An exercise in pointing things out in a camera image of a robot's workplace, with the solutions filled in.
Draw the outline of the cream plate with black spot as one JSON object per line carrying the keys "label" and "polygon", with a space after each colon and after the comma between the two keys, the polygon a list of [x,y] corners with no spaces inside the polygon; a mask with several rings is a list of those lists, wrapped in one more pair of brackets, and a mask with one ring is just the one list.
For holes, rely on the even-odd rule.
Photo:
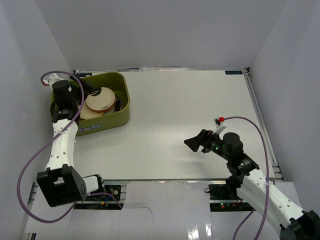
{"label": "cream plate with black spot", "polygon": [[107,87],[102,87],[98,95],[89,95],[86,98],[87,106],[93,111],[101,111],[105,105],[111,104],[114,101],[115,93]]}

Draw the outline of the beige plate with characters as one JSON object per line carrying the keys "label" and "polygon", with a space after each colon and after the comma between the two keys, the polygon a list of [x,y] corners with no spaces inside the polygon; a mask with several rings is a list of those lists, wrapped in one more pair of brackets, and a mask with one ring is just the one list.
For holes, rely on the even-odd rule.
{"label": "beige plate with characters", "polygon": [[86,104],[84,104],[82,106],[82,109],[80,111],[79,116],[82,120],[89,120],[89,119],[100,117],[103,114],[104,114],[104,112],[96,112],[96,111],[92,110],[91,108],[89,108]]}

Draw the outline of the orange round plate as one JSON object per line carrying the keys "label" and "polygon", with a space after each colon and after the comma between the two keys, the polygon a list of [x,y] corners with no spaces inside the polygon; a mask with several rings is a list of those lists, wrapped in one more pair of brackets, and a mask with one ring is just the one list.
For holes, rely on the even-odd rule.
{"label": "orange round plate", "polygon": [[103,112],[109,111],[110,109],[112,109],[112,108],[115,107],[115,104],[116,104],[117,100],[118,100],[118,97],[115,96],[115,98],[114,98],[114,100],[113,100],[112,103],[105,105],[105,106],[104,106],[103,108],[101,108],[100,110],[103,111]]}

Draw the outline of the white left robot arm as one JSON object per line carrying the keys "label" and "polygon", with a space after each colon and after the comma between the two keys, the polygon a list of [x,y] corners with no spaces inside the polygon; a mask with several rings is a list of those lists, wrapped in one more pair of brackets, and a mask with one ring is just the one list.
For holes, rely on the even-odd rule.
{"label": "white left robot arm", "polygon": [[74,167],[75,138],[79,129],[80,110],[89,95],[97,96],[96,88],[77,76],[69,80],[50,72],[42,79],[53,91],[50,106],[54,140],[45,170],[37,174],[39,185],[50,207],[84,201],[88,195],[99,200],[105,196],[106,187],[99,174],[82,177]]}

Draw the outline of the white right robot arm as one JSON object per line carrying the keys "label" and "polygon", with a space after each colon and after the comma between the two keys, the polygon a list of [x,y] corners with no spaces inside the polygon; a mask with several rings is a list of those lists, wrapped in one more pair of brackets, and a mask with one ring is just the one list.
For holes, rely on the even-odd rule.
{"label": "white right robot arm", "polygon": [[281,240],[318,240],[320,217],[305,211],[282,193],[243,151],[238,134],[228,132],[220,137],[203,129],[197,136],[184,141],[193,152],[202,147],[203,153],[213,152],[227,161],[231,173],[221,188],[221,194],[236,200],[241,198],[274,228]]}

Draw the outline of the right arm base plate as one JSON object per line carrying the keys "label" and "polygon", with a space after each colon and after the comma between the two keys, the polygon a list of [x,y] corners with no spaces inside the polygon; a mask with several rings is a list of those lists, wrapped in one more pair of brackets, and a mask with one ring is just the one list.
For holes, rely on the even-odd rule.
{"label": "right arm base plate", "polygon": [[237,196],[223,192],[224,184],[209,184],[204,192],[209,195],[209,206],[216,212],[250,212],[253,208]]}

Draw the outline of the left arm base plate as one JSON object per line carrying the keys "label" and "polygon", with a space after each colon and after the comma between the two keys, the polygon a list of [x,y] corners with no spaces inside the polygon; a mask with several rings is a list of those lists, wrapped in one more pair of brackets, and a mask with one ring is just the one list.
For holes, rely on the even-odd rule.
{"label": "left arm base plate", "polygon": [[121,210],[126,198],[126,185],[109,184],[104,186],[107,194],[88,196],[85,201],[78,202],[75,210]]}

